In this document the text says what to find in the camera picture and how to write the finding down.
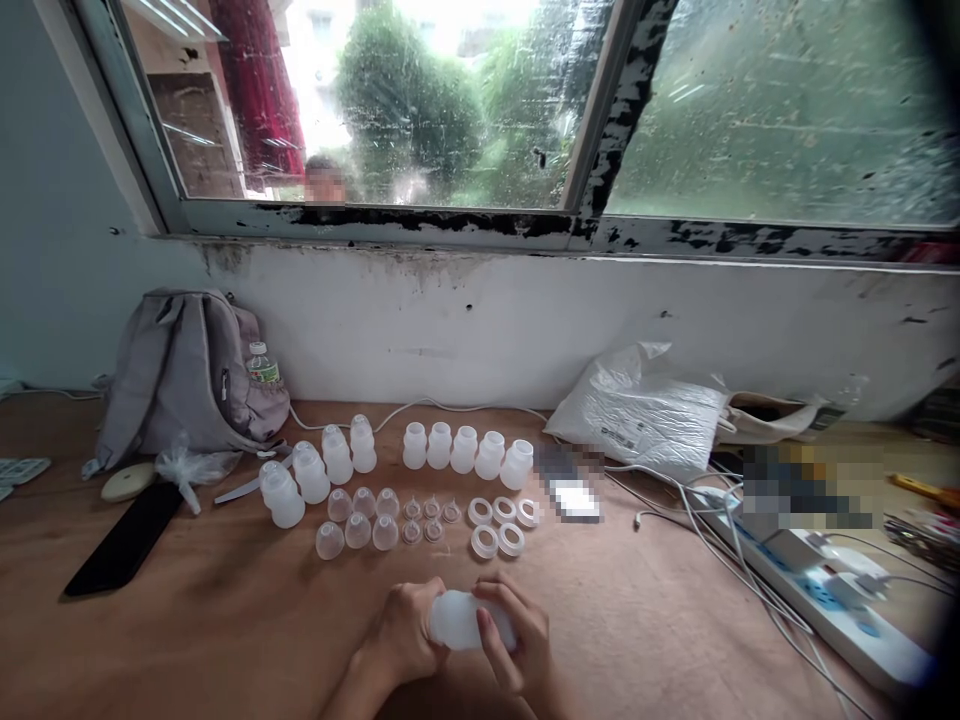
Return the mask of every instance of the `smartphone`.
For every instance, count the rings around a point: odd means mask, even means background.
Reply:
[[[169,482],[154,483],[140,493],[63,594],[70,598],[93,595],[133,580],[181,502],[180,490]]]

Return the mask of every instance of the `clear plastic wrap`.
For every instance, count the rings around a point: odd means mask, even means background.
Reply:
[[[685,372],[669,343],[635,343],[587,366],[545,432],[680,482],[703,472],[727,398],[718,375]]]
[[[194,515],[200,514],[200,502],[191,485],[215,485],[233,472],[243,456],[241,452],[219,452],[204,455],[190,451],[190,438],[181,430],[173,446],[157,455],[160,476],[180,488]]]

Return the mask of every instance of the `white ring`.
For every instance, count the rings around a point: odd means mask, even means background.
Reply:
[[[489,545],[485,544],[480,539],[481,535],[488,535],[493,539],[493,542]],[[470,538],[470,547],[473,548],[473,551],[481,560],[491,560],[500,548],[500,537],[497,535],[497,531],[489,525],[477,525],[477,529],[473,531],[473,537]]]
[[[423,535],[429,542],[440,542],[443,540],[443,525],[436,518],[430,518],[423,526]]]
[[[493,508],[483,498],[474,498],[467,508],[467,517],[474,525],[489,525],[493,522]]]
[[[526,528],[535,528],[540,524],[540,503],[530,498],[521,500],[517,505],[517,520]]]
[[[507,539],[508,530],[515,532],[520,539],[517,542],[510,542],[510,540]],[[523,539],[523,530],[513,523],[504,523],[500,526],[500,549],[503,550],[504,555],[519,557],[525,546],[526,540]]]
[[[416,545],[423,537],[423,530],[416,520],[408,520],[403,524],[403,532],[400,534],[407,545]]]
[[[501,503],[507,506],[507,512],[500,509]],[[493,501],[493,516],[501,525],[512,523],[517,519],[517,506],[513,504],[513,500],[510,498],[498,497]]]

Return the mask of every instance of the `hand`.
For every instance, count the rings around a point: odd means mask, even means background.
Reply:
[[[483,651],[504,690],[529,701],[555,694],[553,658],[550,654],[550,619],[516,581],[498,570],[481,575],[473,594],[502,607],[513,621],[517,649],[511,656],[500,639],[490,613],[477,610]]]
[[[364,655],[378,663],[395,686],[437,672],[450,651],[430,642],[430,610],[446,592],[435,577],[423,585],[394,585],[363,643]]]

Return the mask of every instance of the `window glass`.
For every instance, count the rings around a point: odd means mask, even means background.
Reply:
[[[900,0],[680,0],[608,213],[952,224],[957,139]]]
[[[122,1],[189,197],[556,208],[614,0]]]

